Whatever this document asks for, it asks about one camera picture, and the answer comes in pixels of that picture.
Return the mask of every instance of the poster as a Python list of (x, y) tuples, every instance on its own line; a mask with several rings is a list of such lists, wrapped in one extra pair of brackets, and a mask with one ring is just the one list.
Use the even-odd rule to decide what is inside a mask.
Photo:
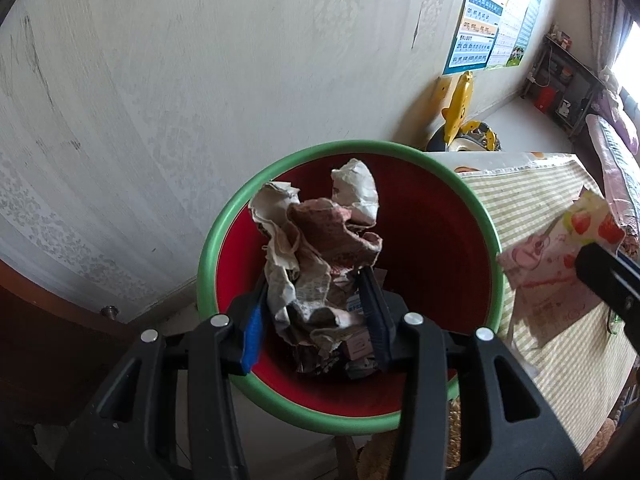
[(465, 0), (444, 74), (516, 66), (541, 0)]

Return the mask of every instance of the trash can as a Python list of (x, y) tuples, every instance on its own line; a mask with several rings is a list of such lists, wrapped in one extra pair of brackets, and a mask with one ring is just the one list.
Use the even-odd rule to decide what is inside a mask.
[[(265, 263), (266, 238), (247, 208), (270, 180), (300, 188), (300, 200), (330, 197), (331, 170), (362, 160), (380, 199), (372, 231), (383, 239), (376, 267), (386, 269), (386, 290), (402, 295), (410, 310), (442, 328), (471, 333), (496, 330), (503, 276), (495, 227), (473, 192), (453, 171), (402, 144), (343, 140), (293, 153), (249, 180), (229, 200), (205, 241), (198, 268), (201, 317), (224, 312), (252, 288)], [(287, 344), (266, 327), (258, 362), (233, 383), (255, 404), (290, 424), (328, 434), (371, 434), (399, 423), (404, 375), (377, 372), (359, 380), (296, 373)], [(455, 377), (449, 398), (458, 395)]]

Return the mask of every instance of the wall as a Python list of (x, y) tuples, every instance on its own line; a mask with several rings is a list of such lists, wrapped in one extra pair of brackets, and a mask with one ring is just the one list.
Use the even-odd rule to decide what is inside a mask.
[(589, 0), (558, 0), (554, 22), (572, 39), (571, 53), (586, 66), (594, 66), (591, 49)]
[(69, 424), (137, 337), (2, 262), (0, 316), (0, 402), (10, 420)]
[[(0, 257), (132, 319), (193, 278), (261, 168), (407, 140), (462, 1), (17, 0), (0, 28)], [(517, 90), (554, 4), (523, 65), (476, 74), (470, 115)]]

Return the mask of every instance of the striped tablecloth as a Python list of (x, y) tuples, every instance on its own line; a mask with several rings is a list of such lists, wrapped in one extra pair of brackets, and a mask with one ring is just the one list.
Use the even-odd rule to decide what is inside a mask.
[[(574, 156), (532, 161), (519, 168), (460, 173), (494, 221), (504, 248), (549, 225), (578, 197), (582, 186), (600, 193)], [(504, 337), (514, 293), (506, 284), (499, 335)], [(624, 335), (609, 335), (601, 304), (542, 349), (524, 325), (515, 340), (540, 371), (536, 384), (579, 452), (588, 446), (612, 409), (636, 353)]]

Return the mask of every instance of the wooden door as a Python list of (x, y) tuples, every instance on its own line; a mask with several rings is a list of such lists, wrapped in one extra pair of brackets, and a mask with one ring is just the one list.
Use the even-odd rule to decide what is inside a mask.
[(0, 402), (15, 420), (68, 424), (135, 335), (0, 262)]

